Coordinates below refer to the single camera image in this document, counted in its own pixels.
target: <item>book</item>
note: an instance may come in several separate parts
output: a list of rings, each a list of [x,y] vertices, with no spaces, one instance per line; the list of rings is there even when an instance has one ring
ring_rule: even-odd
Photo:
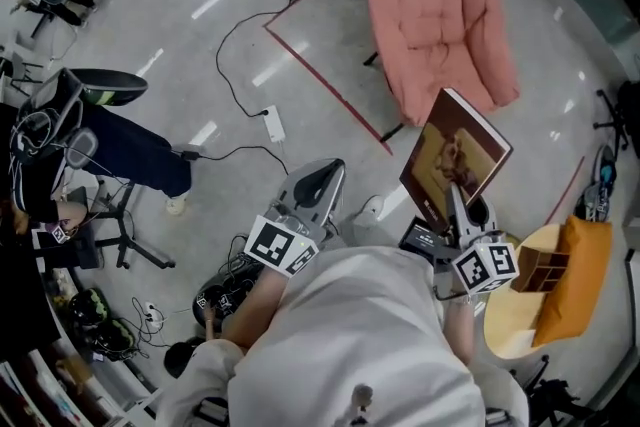
[[[441,89],[400,181],[436,233],[449,225],[446,192],[460,187],[467,205],[511,155],[498,131],[453,89]]]

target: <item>dark jeans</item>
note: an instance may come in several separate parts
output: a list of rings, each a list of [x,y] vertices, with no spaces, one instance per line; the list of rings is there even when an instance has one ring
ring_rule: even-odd
[[[191,165],[171,152],[169,142],[133,121],[104,107],[84,105],[82,126],[98,138],[93,156],[98,164],[119,178],[133,180],[175,198],[191,189]],[[93,162],[84,170],[94,175],[109,173]]]
[[[74,4],[78,4],[79,6],[84,7],[93,7],[96,3],[93,0],[68,0],[69,2],[73,2]],[[64,4],[47,4],[44,0],[40,2],[40,9],[44,11],[51,11],[56,16],[62,18],[69,25],[80,26],[82,25],[82,20],[80,17],[75,14],[71,9],[66,7]]]

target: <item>pink cushion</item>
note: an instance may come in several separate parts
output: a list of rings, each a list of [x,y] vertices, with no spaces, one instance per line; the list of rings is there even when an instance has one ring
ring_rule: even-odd
[[[518,98],[501,0],[369,0],[369,12],[391,90],[414,124],[443,87],[481,112]]]

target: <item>orange cushion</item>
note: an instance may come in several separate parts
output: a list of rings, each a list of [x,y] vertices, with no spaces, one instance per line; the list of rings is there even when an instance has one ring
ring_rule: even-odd
[[[542,305],[534,347],[586,331],[607,273],[611,242],[611,224],[569,217],[558,242],[558,251],[569,253],[569,264]]]

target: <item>floor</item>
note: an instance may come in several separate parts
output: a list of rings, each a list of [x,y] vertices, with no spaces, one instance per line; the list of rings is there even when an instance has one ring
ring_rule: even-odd
[[[501,228],[516,237],[548,221],[562,221],[588,183],[597,147],[609,136],[591,124],[606,114],[594,95],[609,77],[594,63],[547,0],[504,0],[508,37],[517,63],[521,98],[490,116],[514,153],[491,184]],[[344,203],[338,218],[373,194],[390,195],[415,143],[417,129],[403,129],[387,146],[377,136],[395,126],[399,114],[379,67],[361,62],[374,50],[366,0],[300,0],[275,20],[263,16],[243,24],[227,41],[220,62],[238,99],[250,112],[276,105],[286,132],[282,145],[269,143],[261,119],[248,119],[233,103],[216,72],[214,54],[236,21],[259,11],[282,9],[286,0],[102,0],[89,26],[63,63],[144,73],[150,88],[119,114],[156,131],[173,144],[216,130],[202,143],[212,156],[239,145],[267,145],[290,168],[321,157],[347,163]],[[68,44],[63,27],[42,35],[43,51]],[[630,310],[624,281],[626,247],[620,231],[629,195],[638,179],[630,151],[619,160],[613,198],[615,247],[605,287],[588,332],[554,344],[550,374],[562,376],[588,400],[618,364],[630,343]],[[164,198],[142,190],[132,203],[137,239],[170,255],[177,265],[159,270],[130,256],[131,269],[115,268],[106,252],[103,270],[83,272],[112,308],[134,320],[132,296],[154,302],[166,315],[190,308],[198,287],[226,258],[234,234],[250,229],[275,193],[283,172],[260,151],[239,152],[220,162],[199,161],[186,213],[164,211]],[[382,228],[396,240],[417,209],[405,199]],[[99,227],[100,236],[112,228]],[[169,316],[156,343],[184,340],[194,332],[190,313]],[[162,367],[163,349],[145,347],[149,359],[136,365],[157,386],[171,381]],[[482,357],[491,358],[482,339]],[[537,355],[507,368],[530,368]]]

